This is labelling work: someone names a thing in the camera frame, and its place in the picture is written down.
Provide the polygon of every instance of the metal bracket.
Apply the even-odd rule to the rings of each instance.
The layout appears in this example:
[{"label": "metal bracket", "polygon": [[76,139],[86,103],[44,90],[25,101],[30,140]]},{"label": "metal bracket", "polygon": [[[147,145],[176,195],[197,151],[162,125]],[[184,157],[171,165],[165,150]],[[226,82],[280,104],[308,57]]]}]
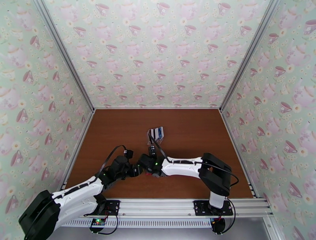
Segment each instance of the metal bracket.
[{"label": "metal bracket", "polygon": [[97,210],[94,212],[87,214],[85,216],[118,216],[119,215],[119,209],[120,209],[120,201],[119,200],[106,200],[104,209],[98,213]]},{"label": "metal bracket", "polygon": [[[208,208],[209,201],[204,200],[197,200],[193,202],[194,204],[194,211],[195,216],[213,216],[214,214],[211,213],[211,210]],[[232,216],[233,211],[230,206],[230,202],[225,200],[223,205],[222,216]]]}]

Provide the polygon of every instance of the wall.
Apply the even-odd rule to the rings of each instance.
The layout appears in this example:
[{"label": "wall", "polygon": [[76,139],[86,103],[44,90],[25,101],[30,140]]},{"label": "wall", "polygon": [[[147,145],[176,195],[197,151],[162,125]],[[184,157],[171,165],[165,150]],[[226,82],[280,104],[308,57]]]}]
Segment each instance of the wall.
[{"label": "wall", "polygon": [[283,1],[224,109],[287,239],[316,239],[315,1]]},{"label": "wall", "polygon": [[95,107],[219,107],[269,1],[45,0]]},{"label": "wall", "polygon": [[23,239],[18,217],[55,191],[89,115],[31,1],[0,6],[0,239]]}]

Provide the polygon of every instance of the teapot pattern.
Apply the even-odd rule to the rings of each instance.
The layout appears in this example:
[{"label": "teapot pattern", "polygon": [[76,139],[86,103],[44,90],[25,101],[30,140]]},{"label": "teapot pattern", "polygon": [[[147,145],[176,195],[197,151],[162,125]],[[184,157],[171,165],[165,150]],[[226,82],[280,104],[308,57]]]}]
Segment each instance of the teapot pattern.
[{"label": "teapot pattern", "polygon": [[315,7],[313,0],[281,3],[224,108],[284,239],[316,237]]},{"label": "teapot pattern", "polygon": [[[0,239],[24,238],[9,222],[37,193],[57,189],[90,112],[34,3],[15,2],[0,8]],[[75,21],[79,9],[69,3],[59,15]],[[92,50],[72,49],[82,58]],[[97,72],[89,81],[99,79]]]},{"label": "teapot pattern", "polygon": [[[45,2],[93,105],[106,108],[219,107],[268,5]],[[158,95],[157,85],[163,88]],[[192,94],[197,85],[203,90]]]}]

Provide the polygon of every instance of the wire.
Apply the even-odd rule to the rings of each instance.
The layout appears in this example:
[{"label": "wire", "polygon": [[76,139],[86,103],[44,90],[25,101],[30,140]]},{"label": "wire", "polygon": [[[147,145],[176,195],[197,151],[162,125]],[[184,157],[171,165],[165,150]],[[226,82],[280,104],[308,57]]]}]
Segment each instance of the wire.
[{"label": "wire", "polygon": [[230,204],[231,204],[231,205],[233,206],[233,208],[234,208],[234,219],[233,219],[233,221],[231,222],[231,224],[229,225],[229,227],[228,227],[226,230],[224,230],[223,232],[221,232],[221,234],[226,233],[228,230],[230,230],[231,227],[234,225],[235,220],[236,220],[236,209],[235,209],[235,206],[234,206],[233,202],[230,201],[230,199],[229,199],[228,197],[227,197],[227,200],[230,202]]},{"label": "wire", "polygon": [[155,141],[155,139],[152,137],[151,133],[148,133],[149,139],[151,140],[150,142],[154,142],[154,144],[156,145],[156,147],[159,149],[159,151],[161,152],[161,154],[164,156],[164,158],[169,162],[172,163],[169,158],[167,157],[167,155],[165,154],[165,152],[163,151],[163,149],[159,146],[159,144]]},{"label": "wire", "polygon": [[101,235],[111,235],[111,234],[113,234],[117,230],[117,226],[119,225],[119,219],[118,219],[117,215],[115,215],[115,217],[116,217],[116,226],[115,226],[115,228],[114,228],[114,230],[112,232],[109,232],[109,233],[107,233],[107,232],[98,232],[97,234],[101,234]]},{"label": "wire", "polygon": [[47,208],[47,206],[50,205],[56,198],[60,198],[60,196],[62,196],[62,195],[58,195],[58,196],[54,197],[53,199],[51,199],[50,201],[48,201],[48,203],[46,203],[46,205],[40,210],[40,212],[36,215],[36,217],[34,218],[33,222],[31,223],[28,231],[26,232],[26,234],[24,236],[24,240],[28,239],[28,234],[30,233],[35,221],[39,218],[39,216],[44,211],[44,209]]},{"label": "wire", "polygon": [[[93,181],[89,182],[88,184],[81,184],[80,186],[77,187],[76,190],[74,190],[74,189],[68,190],[67,192],[63,193],[64,196],[66,196],[66,195],[68,195],[69,193],[72,193],[72,192],[74,192],[74,191],[77,191],[77,190],[79,190],[80,188],[82,188],[82,187],[84,187],[84,186],[88,186],[89,184],[94,183],[94,182],[99,178],[99,176],[100,176],[100,174],[101,174],[103,168],[105,167],[105,165],[106,165],[107,162],[109,161],[110,157],[113,155],[113,153],[114,153],[114,152],[116,151],[116,149],[118,149],[119,147],[123,147],[124,150],[126,150],[126,147],[125,147],[124,145],[116,146],[116,147],[110,152],[110,154],[108,155],[108,157],[105,159],[105,161],[104,161],[103,165],[101,166],[99,172],[96,174],[96,178],[95,178]],[[47,208],[48,205],[50,205],[50,204],[51,204],[55,199],[57,199],[57,198],[63,198],[63,195],[60,194],[60,195],[56,196],[55,198],[51,199],[51,200],[40,210],[40,212],[36,215],[36,217],[34,218],[33,222],[31,223],[30,228],[29,228],[28,231],[26,232],[26,234],[25,234],[25,236],[24,236],[24,240],[27,240],[27,239],[28,239],[28,234],[30,233],[31,228],[33,227],[35,221],[39,218],[39,216],[41,215],[41,213],[45,210],[45,208]]]},{"label": "wire", "polygon": [[98,179],[98,177],[100,176],[100,174],[101,174],[103,168],[105,167],[105,165],[107,164],[107,162],[109,161],[109,159],[111,158],[111,156],[113,155],[113,153],[116,151],[116,149],[118,149],[119,147],[123,147],[124,150],[126,150],[126,147],[125,147],[124,145],[116,146],[116,147],[110,152],[110,154],[108,155],[108,157],[104,160],[104,162],[103,162],[103,164],[102,164],[100,170],[99,170],[98,173],[96,174],[96,178],[95,178],[92,182],[90,182],[90,183],[93,183],[93,182],[95,182],[95,181]]},{"label": "wire", "polygon": [[222,168],[220,168],[220,167],[214,166],[214,165],[209,164],[209,163],[194,162],[194,164],[197,164],[197,163],[204,164],[204,165],[207,165],[207,166],[210,166],[210,167],[214,167],[214,168],[216,168],[216,169],[222,170],[223,172],[226,172],[226,173],[228,173],[229,175],[233,176],[233,177],[236,179],[236,181],[235,181],[233,184],[231,184],[230,187],[232,187],[232,186],[236,185],[237,183],[239,183],[239,178],[238,178],[235,174],[233,174],[233,173],[231,173],[231,172],[228,172],[228,171],[226,171],[226,170],[224,170],[224,169],[222,169]]}]

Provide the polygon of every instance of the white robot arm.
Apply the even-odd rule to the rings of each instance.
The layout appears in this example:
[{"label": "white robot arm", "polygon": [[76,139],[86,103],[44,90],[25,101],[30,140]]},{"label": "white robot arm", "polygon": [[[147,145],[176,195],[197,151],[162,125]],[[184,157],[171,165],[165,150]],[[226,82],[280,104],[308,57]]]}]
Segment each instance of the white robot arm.
[{"label": "white robot arm", "polygon": [[211,190],[209,208],[220,215],[229,195],[231,168],[212,154],[193,159],[157,158],[155,148],[142,154],[136,165],[129,163],[132,151],[118,156],[111,166],[103,168],[85,182],[50,194],[39,193],[19,219],[25,239],[44,240],[68,221],[95,211],[101,212],[106,199],[101,194],[118,180],[136,177],[144,170],[156,177],[183,175],[200,178]]}]

